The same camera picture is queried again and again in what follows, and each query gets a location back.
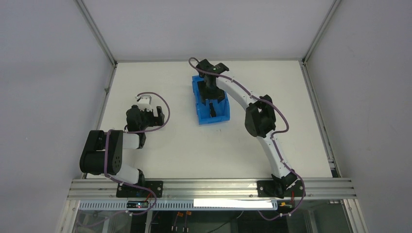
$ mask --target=black mounting bracket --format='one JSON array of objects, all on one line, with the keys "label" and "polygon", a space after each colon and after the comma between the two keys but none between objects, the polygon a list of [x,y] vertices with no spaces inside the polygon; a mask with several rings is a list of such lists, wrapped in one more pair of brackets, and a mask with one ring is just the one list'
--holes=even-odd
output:
[{"label": "black mounting bracket", "polygon": [[283,199],[285,197],[292,197],[292,192],[295,197],[304,195],[301,180],[297,180],[294,186],[286,189],[285,184],[279,178],[274,175],[272,177],[276,179],[257,182],[257,195],[260,198],[275,197]]},{"label": "black mounting bracket", "polygon": [[[221,74],[225,71],[229,71],[229,68],[223,63],[219,63],[214,66],[207,59],[201,60],[197,64],[196,68],[215,74]],[[204,79],[203,81],[197,82],[199,94],[202,98],[202,104],[206,104],[206,100],[218,100],[218,103],[220,103],[225,99],[226,96],[224,94],[224,91],[216,86],[216,78],[218,77],[217,75],[210,75],[199,72],[199,77]]]},{"label": "black mounting bracket", "polygon": [[[259,98],[272,103],[272,98],[268,95]],[[275,112],[267,103],[256,101],[246,108],[245,127],[253,137],[265,138],[268,132],[276,129],[275,122]]]},{"label": "black mounting bracket", "polygon": [[[141,111],[137,105],[133,105],[126,112],[127,130],[130,132],[143,131],[147,127],[161,126],[165,123],[165,115],[162,112],[162,107],[157,106],[157,116],[154,116],[153,111]],[[145,133],[137,133],[139,135],[139,148],[141,149],[146,142]]]},{"label": "black mounting bracket", "polygon": [[[163,181],[147,181],[145,188],[151,189],[156,197],[163,196]],[[146,198],[150,194],[149,191],[133,188],[127,185],[118,184],[116,197],[117,198]]]}]

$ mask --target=enclosure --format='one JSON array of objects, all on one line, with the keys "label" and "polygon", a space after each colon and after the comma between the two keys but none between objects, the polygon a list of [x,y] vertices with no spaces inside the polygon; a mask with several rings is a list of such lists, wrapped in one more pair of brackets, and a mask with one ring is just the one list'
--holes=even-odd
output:
[{"label": "enclosure", "polygon": [[[3,1],[0,231],[411,232],[411,204],[388,199],[412,194],[411,9],[408,0]],[[305,195],[262,197],[271,166],[231,96],[229,121],[199,125],[190,57],[223,63],[272,98]],[[117,197],[127,187],[82,174],[79,159],[89,131],[123,130],[147,91],[164,97],[170,112],[157,97],[153,105],[170,120],[144,148],[123,150],[123,162],[162,181],[161,197],[129,216],[149,196]],[[205,199],[212,205],[198,206]],[[274,221],[257,212],[287,206],[296,212]]]}]

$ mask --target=blue plastic tray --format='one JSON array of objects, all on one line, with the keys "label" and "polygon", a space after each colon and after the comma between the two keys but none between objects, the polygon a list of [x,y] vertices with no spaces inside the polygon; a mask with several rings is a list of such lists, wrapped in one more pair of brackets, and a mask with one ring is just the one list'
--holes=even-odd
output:
[{"label": "blue plastic tray", "polygon": [[[198,75],[192,77],[192,87],[194,96],[196,98],[196,112],[199,119],[199,124],[204,125],[228,121],[230,119],[230,108],[226,92],[224,93],[224,100],[222,100],[220,103],[218,103],[217,100],[206,100],[206,105],[202,104],[202,98],[200,97],[199,88],[197,86],[198,81],[203,81],[203,79]],[[209,103],[212,103],[213,107],[215,108],[215,117],[210,116]]]}]

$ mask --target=black object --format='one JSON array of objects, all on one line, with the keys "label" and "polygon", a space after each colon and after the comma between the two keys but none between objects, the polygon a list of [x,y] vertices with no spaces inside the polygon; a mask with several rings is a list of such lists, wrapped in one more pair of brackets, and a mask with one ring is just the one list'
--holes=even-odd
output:
[{"label": "black object", "polygon": [[[104,150],[106,134],[102,130],[91,130],[86,140],[82,156],[80,157],[80,170],[84,173],[100,175],[104,173]],[[116,175],[121,167],[123,149],[123,131],[113,130],[109,137],[107,151],[107,173]]]},{"label": "black object", "polygon": [[239,214],[233,216],[231,219],[229,219],[229,220],[228,220],[227,222],[225,222],[224,224],[220,225],[219,227],[217,227],[217,228],[215,228],[215,229],[213,229],[213,230],[211,230],[211,231],[208,231],[207,233],[212,233],[212,232],[217,231],[217,230],[220,229],[222,226],[224,226],[224,225],[228,224],[229,222],[235,220],[238,216],[239,216]]},{"label": "black object", "polygon": [[213,107],[213,103],[209,103],[210,107],[210,117],[216,117],[216,111],[215,108]]},{"label": "black object", "polygon": [[[163,181],[146,181],[143,187],[146,187],[152,190],[156,194],[156,197],[158,198],[161,198],[163,196]],[[120,184],[118,184],[116,197],[117,198],[146,198],[149,194],[150,192],[146,190],[133,188],[127,185],[120,186]]]},{"label": "black object", "polygon": [[[292,191],[294,192],[295,197],[301,197],[302,195],[305,195],[303,193],[303,189],[300,189],[300,187],[302,186],[302,181],[296,181],[296,176],[293,173],[289,173],[286,177],[284,176],[281,179],[277,178],[274,175],[272,175],[272,178],[273,181],[257,182],[257,195],[260,198],[276,197],[283,199],[284,197],[292,197]],[[295,185],[289,189],[286,189],[294,181],[296,181]]]},{"label": "black object", "polygon": [[127,202],[126,208],[128,208],[128,209],[149,208],[149,202],[148,201],[130,200],[130,201]]},{"label": "black object", "polygon": [[[162,126],[165,123],[165,115],[162,112],[162,107],[157,106],[157,116],[153,114],[153,111],[141,111],[137,105],[133,105],[132,108],[126,112],[127,130],[130,132],[143,131],[147,127]],[[145,133],[137,133],[139,135],[139,149],[143,148],[146,142]]]},{"label": "black object", "polygon": [[[272,103],[272,98],[265,95],[259,97]],[[275,130],[276,117],[273,108],[267,103],[256,101],[246,108],[245,127],[253,137],[266,137],[271,130]]]},{"label": "black object", "polygon": [[[197,64],[196,68],[215,74],[221,74],[225,71],[229,71],[229,68],[223,63],[219,63],[214,66],[207,59],[201,60]],[[218,100],[218,103],[224,100],[224,91],[216,86],[217,75],[199,72],[199,77],[204,79],[203,81],[199,81],[197,83],[203,104],[206,104],[206,100]]]},{"label": "black object", "polygon": [[146,229],[147,213],[143,215],[133,215],[131,218],[132,218],[132,222],[131,222],[129,232],[130,233],[144,233]]},{"label": "black object", "polygon": [[[279,213],[280,211],[274,210],[261,210],[260,211],[264,216],[267,218],[273,218]],[[294,231],[297,228],[297,222],[302,218],[300,217],[300,213],[297,211],[292,216],[292,219],[288,217],[279,217],[273,221],[266,221],[264,220],[257,211],[245,211],[241,217],[241,219],[237,219],[236,226],[237,231],[231,231],[232,233],[289,233],[289,232],[307,232],[307,231]]]}]

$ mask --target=white tabletop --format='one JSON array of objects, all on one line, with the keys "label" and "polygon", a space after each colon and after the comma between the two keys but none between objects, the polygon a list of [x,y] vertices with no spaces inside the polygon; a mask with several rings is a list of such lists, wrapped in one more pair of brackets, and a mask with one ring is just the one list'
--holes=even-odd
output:
[{"label": "white tabletop", "polygon": [[[278,139],[292,167],[302,177],[331,177],[324,146],[297,61],[227,61],[226,75],[252,90],[268,94],[286,116],[289,132]],[[160,94],[171,108],[169,123],[146,133],[143,149],[123,150],[126,163],[147,178],[269,178],[265,153],[244,127],[245,111],[229,97],[231,119],[199,126],[187,62],[120,63],[110,90],[101,129],[123,129],[126,111],[137,93]],[[152,105],[167,108],[153,96]],[[276,115],[277,129],[284,129]]]}]

